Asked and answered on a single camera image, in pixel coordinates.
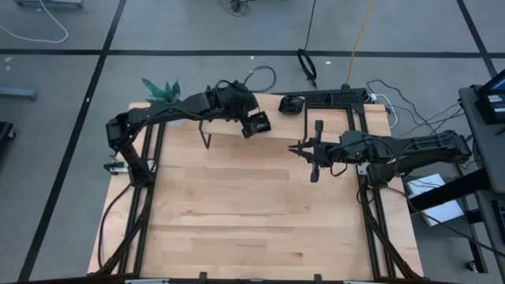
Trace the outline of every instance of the gray floor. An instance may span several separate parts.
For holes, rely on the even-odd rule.
[[[101,49],[118,2],[86,0],[82,10],[55,7],[51,12],[70,33],[66,42],[30,43],[0,31],[0,49]],[[488,51],[505,52],[505,39],[496,36],[502,32],[498,19],[505,2],[465,3]],[[367,4],[365,0],[318,0],[308,49],[351,50]],[[296,50],[304,46],[312,2],[262,0],[250,2],[250,7],[249,14],[237,18],[224,13],[217,1],[128,0],[112,49]],[[29,37],[57,39],[62,34],[43,12],[21,9],[11,1],[0,3],[0,24]],[[376,1],[359,50],[478,52],[455,0]],[[97,59],[91,55],[0,55],[1,86],[35,88],[39,93],[35,102],[0,99],[0,121],[15,123],[18,132],[0,166],[0,282],[17,280]],[[339,88],[349,58],[313,60],[319,88]],[[497,70],[505,68],[505,59],[493,63]],[[187,95],[222,78],[242,80],[251,68],[263,64],[272,66],[278,74],[272,92],[312,89],[296,57],[290,56],[109,56],[32,280],[85,274],[110,178],[102,168],[110,159],[104,125],[129,102],[146,98],[141,77],[157,84],[178,78]],[[483,84],[490,76],[480,58],[356,58],[351,86],[363,87],[371,79],[382,79],[400,88],[421,114],[430,117],[454,104],[459,88]],[[259,74],[249,87],[261,88],[269,80],[267,74]],[[387,95],[394,105],[409,107],[394,91],[380,84],[372,88]],[[405,111],[398,113],[400,122],[392,129],[393,136],[415,126]],[[444,129],[469,134],[464,116],[448,121]],[[429,134],[428,128],[410,135],[425,134]],[[444,164],[416,172],[433,173],[456,175],[452,166]],[[501,282],[491,253],[486,253],[489,274],[465,271],[463,264],[471,260],[466,240],[447,234],[443,228],[426,228],[416,218],[413,224],[426,276],[464,283]],[[455,226],[467,230],[465,223]],[[479,237],[487,241],[484,227],[479,226],[478,231]]]

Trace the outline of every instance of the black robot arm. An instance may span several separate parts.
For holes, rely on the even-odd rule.
[[[249,115],[249,111],[256,108],[258,102],[254,94],[235,81],[226,88],[208,87],[207,91],[174,104],[160,103],[118,114],[106,124],[107,139],[110,148],[121,153],[128,164],[132,185],[148,186],[152,183],[152,171],[147,160],[140,158],[133,146],[143,127],[184,118],[194,121],[225,119],[242,123],[242,134],[249,138],[255,133],[271,130],[264,112]]]
[[[312,164],[311,182],[319,180],[319,168],[331,167],[333,163],[369,163],[366,167],[368,184],[382,186],[395,175],[436,162],[464,163],[472,155],[465,138],[450,130],[408,139],[345,131],[340,143],[328,143],[321,141],[323,125],[323,121],[316,121],[316,137],[289,149]],[[302,148],[313,148],[313,152],[302,151]]]

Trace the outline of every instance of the white label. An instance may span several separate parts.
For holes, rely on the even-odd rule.
[[[489,102],[491,103],[497,103],[501,102],[502,98],[500,98],[498,95],[488,95]]]

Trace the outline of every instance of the cart wheel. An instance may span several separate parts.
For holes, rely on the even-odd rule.
[[[470,261],[468,262],[466,265],[465,265],[466,269],[468,269],[469,271],[473,271],[473,272],[477,272],[477,265],[475,264],[475,260],[473,261]]]
[[[14,130],[11,129],[9,132],[9,135],[7,135],[7,137],[11,140],[16,138],[16,132],[14,132]]]

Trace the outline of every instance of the wooden tabletop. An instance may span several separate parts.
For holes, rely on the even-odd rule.
[[[339,177],[322,170],[320,181],[310,183],[311,166],[286,150],[303,137],[303,116],[277,113],[281,98],[258,96],[271,120],[270,133],[244,139],[233,135],[236,125],[209,129],[212,122],[205,126],[214,133],[208,150],[197,122],[166,127],[141,277],[198,278],[206,271],[209,278],[306,280],[322,274],[325,280],[372,280],[365,221],[356,201],[355,167]],[[390,135],[383,106],[367,105],[365,111],[371,134]],[[325,122],[326,141],[338,141],[349,128],[344,110],[309,110],[309,136],[316,119]],[[139,152],[142,137],[143,133],[135,141]],[[151,139],[151,153],[154,143]],[[335,164],[334,170],[343,167]],[[111,178],[105,207],[128,183],[127,174]],[[390,187],[403,190],[398,178]],[[132,192],[107,216],[104,260],[124,237]],[[391,242],[422,275],[405,198],[386,190],[381,196]],[[376,243],[385,275],[382,246]],[[134,241],[127,271],[133,269],[136,246]],[[96,252],[95,244],[90,272],[98,269]]]

